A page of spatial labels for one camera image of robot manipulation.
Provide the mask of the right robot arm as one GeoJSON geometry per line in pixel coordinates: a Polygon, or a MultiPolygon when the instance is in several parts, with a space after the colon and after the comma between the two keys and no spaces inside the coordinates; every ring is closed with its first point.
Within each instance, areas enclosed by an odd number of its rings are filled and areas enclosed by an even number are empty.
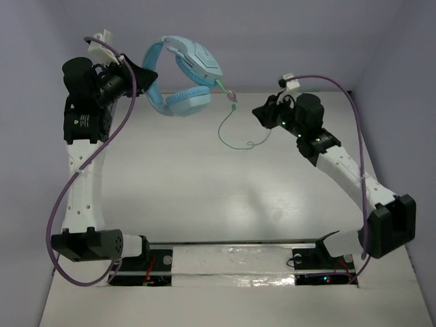
{"type": "Polygon", "coordinates": [[[364,224],[359,230],[333,232],[317,241],[317,264],[329,268],[345,254],[366,253],[380,259],[415,238],[416,201],[408,194],[395,194],[359,167],[339,139],[323,127],[324,107],[319,97],[303,93],[280,99],[271,95],[251,112],[262,127],[282,127],[295,136],[299,153],[362,211],[364,224]]]}

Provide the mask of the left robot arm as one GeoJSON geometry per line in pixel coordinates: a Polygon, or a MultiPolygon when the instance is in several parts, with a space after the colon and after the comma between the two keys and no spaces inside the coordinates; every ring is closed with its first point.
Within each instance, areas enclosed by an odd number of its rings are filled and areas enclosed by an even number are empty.
{"type": "Polygon", "coordinates": [[[120,132],[111,130],[117,101],[131,100],[148,90],[158,74],[135,65],[93,63],[76,57],[62,67],[68,91],[63,139],[69,156],[67,210],[61,232],[48,235],[51,248],[73,262],[117,261],[127,255],[136,268],[151,263],[151,251],[139,236],[126,236],[105,227],[102,213],[102,168],[109,142],[120,132]]]}

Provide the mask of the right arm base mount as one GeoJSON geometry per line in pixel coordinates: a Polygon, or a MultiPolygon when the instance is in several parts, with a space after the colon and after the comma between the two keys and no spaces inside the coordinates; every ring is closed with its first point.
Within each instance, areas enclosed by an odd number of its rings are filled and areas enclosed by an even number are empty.
{"type": "Polygon", "coordinates": [[[352,258],[348,262],[343,256],[334,258],[316,248],[293,249],[286,265],[294,269],[297,286],[358,283],[354,280],[356,268],[352,258]]]}

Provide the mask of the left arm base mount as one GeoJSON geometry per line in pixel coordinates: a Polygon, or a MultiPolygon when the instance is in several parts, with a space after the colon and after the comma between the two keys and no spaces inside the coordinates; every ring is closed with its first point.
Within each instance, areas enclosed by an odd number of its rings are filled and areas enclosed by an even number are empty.
{"type": "Polygon", "coordinates": [[[172,285],[173,249],[151,249],[148,262],[142,258],[124,258],[119,271],[114,267],[108,284],[119,287],[159,287],[172,285]]]}

